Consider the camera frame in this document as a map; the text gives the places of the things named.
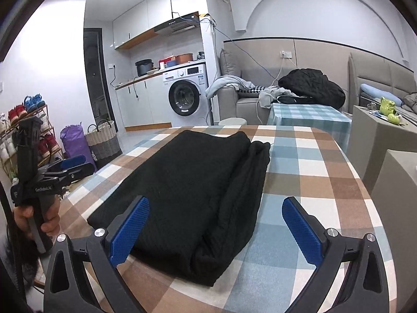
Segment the red shoe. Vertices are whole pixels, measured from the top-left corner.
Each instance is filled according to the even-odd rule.
[[[23,104],[17,105],[15,109],[16,109],[16,113],[19,119],[23,119],[26,115],[28,115],[28,112],[24,108]]]
[[[9,111],[9,120],[10,120],[10,125],[14,125],[16,122],[19,121],[19,116],[17,115],[15,108]]]
[[[51,155],[51,153],[49,152],[49,148],[47,146],[47,141],[44,138],[40,138],[39,140],[38,151],[43,159]]]
[[[45,140],[51,151],[55,151],[59,148],[58,144],[56,143],[55,137],[52,134],[46,134]]]

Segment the purple bag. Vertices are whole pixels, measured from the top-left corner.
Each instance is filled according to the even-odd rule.
[[[90,148],[88,147],[81,124],[65,127],[61,130],[60,138],[69,158],[84,155],[85,162],[93,164],[95,171],[97,171],[97,167],[95,166],[94,159],[91,156]]]

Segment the basket handle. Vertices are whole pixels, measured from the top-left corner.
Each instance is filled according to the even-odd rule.
[[[106,120],[106,119],[101,119],[100,121],[99,121],[99,123],[97,124],[97,126],[98,125],[100,125],[100,122],[102,122],[102,121],[105,121],[105,122],[107,122],[108,123],[108,125],[111,127],[111,124],[110,124],[110,122],[108,121],[108,120]]]
[[[91,127],[91,126],[95,126],[95,129],[96,129],[97,131],[99,131],[99,128],[97,127],[97,125],[95,125],[95,124],[93,123],[93,124],[91,124],[91,125],[89,125],[89,126],[88,126],[87,133],[89,133],[89,132],[90,132],[90,127]]]

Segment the blue shoe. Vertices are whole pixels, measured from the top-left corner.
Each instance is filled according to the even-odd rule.
[[[41,108],[41,107],[45,106],[45,101],[42,100],[42,95],[41,94],[36,94],[32,98],[32,101],[36,105],[36,107],[38,107],[38,108]]]
[[[36,104],[33,102],[33,98],[31,96],[27,96],[24,98],[24,108],[28,113],[32,113],[36,111],[38,108],[36,107]]]

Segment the backsplash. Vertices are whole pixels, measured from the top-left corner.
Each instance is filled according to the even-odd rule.
[[[194,60],[197,54],[203,51],[203,40],[200,27],[187,30],[171,36],[158,35],[144,43],[141,43],[128,52],[131,57],[131,65],[136,75],[135,62],[152,59],[154,67],[158,67],[158,61],[171,55],[193,53]]]

